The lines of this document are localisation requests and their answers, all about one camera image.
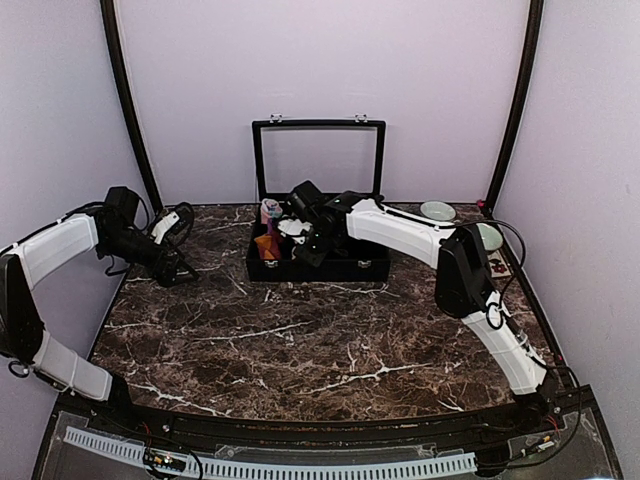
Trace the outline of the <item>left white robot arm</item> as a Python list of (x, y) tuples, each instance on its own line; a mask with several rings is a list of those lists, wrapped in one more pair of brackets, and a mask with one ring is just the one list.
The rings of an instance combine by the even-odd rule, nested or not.
[(162, 287), (198, 279), (181, 252), (194, 225), (194, 207), (182, 202), (137, 226), (140, 196), (125, 186), (77, 207), (1, 251), (1, 355), (20, 379), (36, 375), (63, 393), (103, 403), (101, 417), (120, 436), (141, 427), (127, 381), (57, 340), (39, 313), (34, 292), (76, 258), (95, 252), (141, 266)]

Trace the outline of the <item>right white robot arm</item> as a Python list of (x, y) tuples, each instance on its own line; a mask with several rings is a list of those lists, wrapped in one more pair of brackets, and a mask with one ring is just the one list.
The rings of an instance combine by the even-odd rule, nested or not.
[(380, 195), (347, 190), (331, 197), (311, 181), (294, 188), (284, 209), (304, 225), (296, 258), (319, 266), (349, 239), (369, 241), (414, 257), (436, 272), (437, 307), (461, 320), (480, 339), (506, 376), (516, 397), (528, 396), (510, 413), (521, 434), (534, 432), (549, 416), (544, 398), (547, 365), (510, 315), (491, 278), (477, 224), (429, 221), (387, 206)]

